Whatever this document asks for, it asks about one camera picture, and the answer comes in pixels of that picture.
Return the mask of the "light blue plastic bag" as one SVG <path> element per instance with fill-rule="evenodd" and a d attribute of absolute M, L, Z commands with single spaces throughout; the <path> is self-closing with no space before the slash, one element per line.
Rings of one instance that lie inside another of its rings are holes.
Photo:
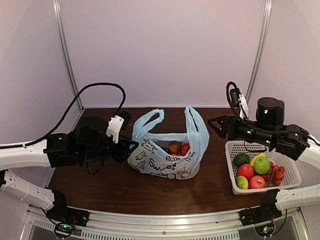
<path fill-rule="evenodd" d="M 132 129 L 132 140 L 138 147 L 130 154 L 127 163 L 142 174 L 170 180 L 188 180 L 197 175 L 207 150 L 210 135 L 201 115 L 191 106 L 184 110 L 186 133 L 151 133 L 165 119 L 163 109 L 153 109 L 138 118 Z M 176 141 L 189 144 L 187 152 L 167 153 L 164 148 Z"/>

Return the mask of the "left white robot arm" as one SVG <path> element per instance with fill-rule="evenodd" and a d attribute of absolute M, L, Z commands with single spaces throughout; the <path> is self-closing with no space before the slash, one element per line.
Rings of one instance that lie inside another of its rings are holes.
<path fill-rule="evenodd" d="M 109 121 L 96 116 L 84 117 L 69 133 L 49 132 L 30 142 L 0 146 L 0 190 L 22 202 L 52 212 L 61 222 L 72 218 L 65 195 L 44 187 L 43 177 L 48 169 L 85 166 L 90 175 L 90 164 L 104 164 L 107 158 L 125 162 L 138 143 L 121 135 L 130 122 L 126 112 Z"/>

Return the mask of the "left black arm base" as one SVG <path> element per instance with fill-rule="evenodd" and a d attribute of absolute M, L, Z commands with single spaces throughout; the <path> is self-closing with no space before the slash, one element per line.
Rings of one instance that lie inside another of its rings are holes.
<path fill-rule="evenodd" d="M 65 195 L 58 191 L 52 190 L 54 200 L 53 207 L 46 211 L 46 216 L 52 220 L 86 227 L 90 213 L 87 210 L 76 209 L 67 206 Z"/>

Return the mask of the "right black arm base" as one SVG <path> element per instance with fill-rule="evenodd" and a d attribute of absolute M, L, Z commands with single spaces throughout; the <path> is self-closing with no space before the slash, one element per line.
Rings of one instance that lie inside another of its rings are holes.
<path fill-rule="evenodd" d="M 239 211 L 242 226 L 255 225 L 281 217 L 282 211 L 276 207 L 276 196 L 279 191 L 279 189 L 267 190 L 260 206 L 247 207 Z"/>

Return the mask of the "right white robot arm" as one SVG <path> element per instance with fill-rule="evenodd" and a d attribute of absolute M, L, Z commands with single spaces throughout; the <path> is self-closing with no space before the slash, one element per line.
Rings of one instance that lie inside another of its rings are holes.
<path fill-rule="evenodd" d="M 225 154 L 230 165 L 234 145 L 245 141 L 250 147 L 265 147 L 276 163 L 287 166 L 284 184 L 263 191 L 261 205 L 256 210 L 259 220 L 268 220 L 275 212 L 294 207 L 319 204 L 320 185 L 301 187 L 302 178 L 297 161 L 320 167 L 320 146 L 308 131 L 296 124 L 284 125 L 285 103 L 273 97 L 257 101 L 256 121 L 235 115 L 211 118 L 207 124 L 222 139 L 227 139 Z"/>

